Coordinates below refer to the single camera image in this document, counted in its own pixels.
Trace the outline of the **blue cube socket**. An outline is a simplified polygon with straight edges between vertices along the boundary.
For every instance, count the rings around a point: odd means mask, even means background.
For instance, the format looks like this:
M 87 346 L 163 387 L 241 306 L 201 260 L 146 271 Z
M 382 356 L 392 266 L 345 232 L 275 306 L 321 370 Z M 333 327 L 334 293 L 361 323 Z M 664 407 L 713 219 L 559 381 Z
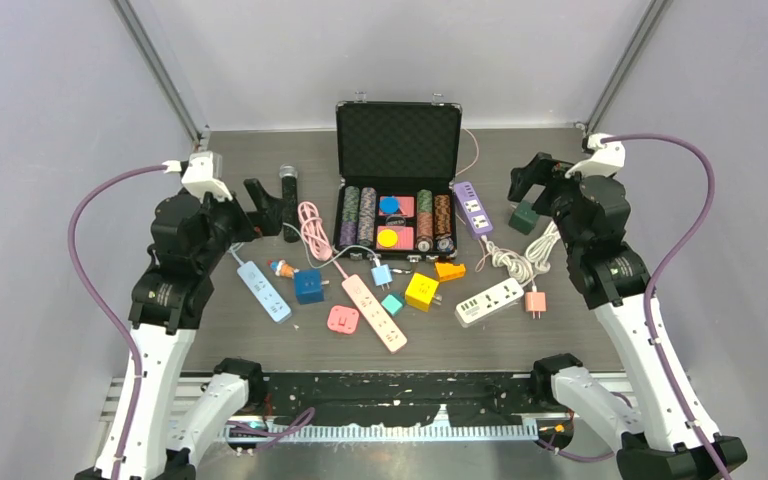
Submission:
M 317 269 L 299 270 L 294 273 L 294 294 L 300 305 L 320 303 L 325 300 L 325 287 L 328 280 L 322 278 Z

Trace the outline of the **teal small cube adapter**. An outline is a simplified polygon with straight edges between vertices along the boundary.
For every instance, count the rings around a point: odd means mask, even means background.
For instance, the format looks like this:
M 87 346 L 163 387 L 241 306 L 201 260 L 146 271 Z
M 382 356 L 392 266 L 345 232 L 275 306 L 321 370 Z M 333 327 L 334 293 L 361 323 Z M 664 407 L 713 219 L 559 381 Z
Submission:
M 381 305 L 391 316 L 395 316 L 404 309 L 405 301 L 397 294 L 388 294 Z

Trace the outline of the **yellow cube adapter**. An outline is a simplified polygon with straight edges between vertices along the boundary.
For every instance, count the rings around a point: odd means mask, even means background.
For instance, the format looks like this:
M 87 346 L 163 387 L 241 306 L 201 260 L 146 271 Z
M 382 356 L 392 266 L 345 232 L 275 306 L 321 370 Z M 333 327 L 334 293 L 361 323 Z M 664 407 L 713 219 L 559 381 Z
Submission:
M 442 296 L 438 293 L 440 283 L 421 273 L 414 273 L 404 292 L 406 303 L 422 312 L 428 312 L 432 305 L 440 305 Z

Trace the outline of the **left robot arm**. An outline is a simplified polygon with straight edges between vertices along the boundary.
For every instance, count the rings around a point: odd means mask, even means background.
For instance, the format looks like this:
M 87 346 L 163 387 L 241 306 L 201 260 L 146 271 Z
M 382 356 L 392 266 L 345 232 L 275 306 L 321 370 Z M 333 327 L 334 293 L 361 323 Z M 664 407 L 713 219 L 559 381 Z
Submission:
M 184 360 L 214 291 L 212 272 L 232 245 L 281 232 L 282 200 L 256 179 L 244 186 L 252 212 L 215 187 L 203 197 L 182 189 L 157 205 L 150 264 L 133 287 L 128 320 L 114 322 L 128 345 L 131 380 L 102 453 L 76 478 L 194 479 L 231 417 L 265 405 L 261 365 L 226 358 L 196 403 L 170 422 Z

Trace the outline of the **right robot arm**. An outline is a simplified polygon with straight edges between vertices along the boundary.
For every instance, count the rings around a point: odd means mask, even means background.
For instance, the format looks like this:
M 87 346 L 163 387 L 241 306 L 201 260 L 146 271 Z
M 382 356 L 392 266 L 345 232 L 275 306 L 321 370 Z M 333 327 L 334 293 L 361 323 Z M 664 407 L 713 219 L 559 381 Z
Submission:
M 546 153 L 512 169 L 509 200 L 522 200 L 534 186 L 543 190 L 533 208 L 558 228 L 570 280 L 619 354 L 637 405 L 571 354 L 535 362 L 534 403 L 577 414 L 608 445 L 624 479 L 729 478 L 747 461 L 746 448 L 721 434 L 681 368 L 646 265 L 624 240 L 631 213 L 625 187 Z

